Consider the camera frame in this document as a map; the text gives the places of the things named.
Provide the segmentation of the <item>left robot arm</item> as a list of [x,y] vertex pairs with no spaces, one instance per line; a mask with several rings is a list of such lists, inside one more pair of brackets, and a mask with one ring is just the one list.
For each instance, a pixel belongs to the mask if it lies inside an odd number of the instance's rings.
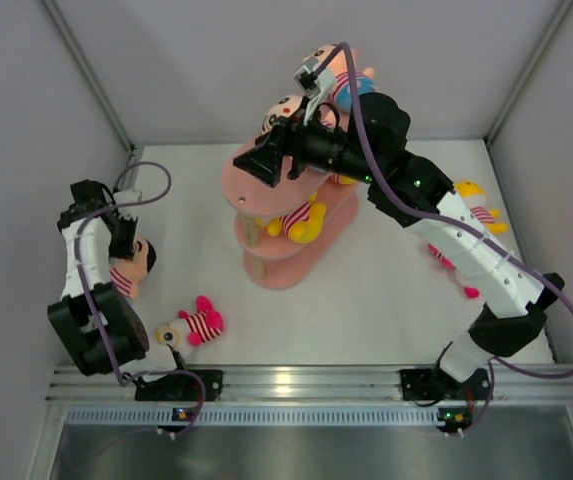
[[65,283],[47,318],[79,371],[113,374],[146,359],[150,340],[132,301],[157,263],[151,241],[138,232],[137,208],[148,202],[138,190],[110,189],[83,180],[57,221],[66,246]]

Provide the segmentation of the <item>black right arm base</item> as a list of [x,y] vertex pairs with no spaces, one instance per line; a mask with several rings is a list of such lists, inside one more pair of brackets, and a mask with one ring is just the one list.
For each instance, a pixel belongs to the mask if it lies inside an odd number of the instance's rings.
[[482,368],[463,382],[436,367],[402,369],[399,374],[402,398],[418,403],[484,400],[491,386],[490,377]]

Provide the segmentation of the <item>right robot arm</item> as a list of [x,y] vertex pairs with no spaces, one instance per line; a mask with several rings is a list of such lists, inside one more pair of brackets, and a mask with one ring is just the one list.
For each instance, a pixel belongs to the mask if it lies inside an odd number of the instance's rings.
[[298,110],[236,156],[236,168],[274,188],[286,174],[297,179],[307,167],[367,184],[368,200],[402,228],[437,248],[480,291],[477,319],[440,354],[429,388],[438,398],[457,396],[480,367],[508,358],[535,340],[546,310],[564,286],[555,274],[527,273],[475,217],[453,182],[429,159],[406,148],[409,115],[383,93],[358,97],[346,129],[305,120]]

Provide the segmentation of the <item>boy plush black hair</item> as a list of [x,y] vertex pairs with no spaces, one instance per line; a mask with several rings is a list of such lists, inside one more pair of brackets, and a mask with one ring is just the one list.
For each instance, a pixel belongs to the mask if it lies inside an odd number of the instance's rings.
[[141,282],[150,274],[157,261],[153,245],[145,238],[135,241],[135,254],[132,260],[112,259],[111,281],[116,290],[128,299],[139,296]]

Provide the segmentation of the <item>yellow cat plush striped shirt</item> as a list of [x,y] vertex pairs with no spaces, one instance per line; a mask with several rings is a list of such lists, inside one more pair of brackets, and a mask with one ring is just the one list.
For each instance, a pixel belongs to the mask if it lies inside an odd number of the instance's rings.
[[509,225],[500,220],[500,210],[487,206],[487,194],[480,185],[464,180],[456,182],[455,189],[472,214],[480,223],[485,225],[490,233],[500,235],[509,230]]

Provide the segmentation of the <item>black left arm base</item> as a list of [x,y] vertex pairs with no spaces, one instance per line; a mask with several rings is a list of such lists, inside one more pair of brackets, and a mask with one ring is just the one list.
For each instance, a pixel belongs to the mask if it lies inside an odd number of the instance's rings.
[[135,400],[140,402],[213,402],[223,389],[224,372],[219,369],[193,370],[204,384],[202,390],[199,382],[191,376],[165,375],[151,381],[135,381]]

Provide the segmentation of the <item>yellow plush toy big eyes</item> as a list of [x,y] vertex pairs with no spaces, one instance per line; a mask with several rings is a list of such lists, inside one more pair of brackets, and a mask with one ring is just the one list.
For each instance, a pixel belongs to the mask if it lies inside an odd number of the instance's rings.
[[255,224],[271,237],[284,234],[295,244],[308,244],[320,235],[326,216],[326,205],[313,193],[292,212],[271,220],[255,219]]

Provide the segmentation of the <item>boy plush blue pants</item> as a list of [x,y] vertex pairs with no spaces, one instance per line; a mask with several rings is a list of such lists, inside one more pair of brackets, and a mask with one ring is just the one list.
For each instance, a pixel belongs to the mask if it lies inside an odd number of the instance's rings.
[[[274,128],[279,118],[290,119],[293,124],[296,124],[300,120],[298,112],[303,110],[303,101],[304,98],[299,95],[288,95],[273,105],[262,121],[260,133],[255,138],[254,145],[260,145],[263,140],[270,136],[269,132]],[[342,121],[345,119],[346,116],[342,115],[332,102],[322,102],[315,109],[314,123],[322,125],[328,131],[324,138],[334,145],[340,145],[341,149],[348,145],[342,125]],[[311,140],[312,133],[306,131],[305,134],[296,136],[291,132],[285,143],[286,152],[293,151],[296,146],[301,146],[304,139]]]

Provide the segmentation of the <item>yellow plush toy striped shirt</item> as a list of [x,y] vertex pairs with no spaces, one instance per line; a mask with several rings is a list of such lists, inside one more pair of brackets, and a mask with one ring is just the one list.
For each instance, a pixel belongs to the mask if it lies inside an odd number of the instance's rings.
[[340,175],[337,173],[332,173],[329,176],[329,179],[334,182],[335,184],[341,185],[341,186],[350,186],[350,185],[354,185],[358,183],[358,180],[355,180],[351,177],[348,176],[344,176],[344,175]]

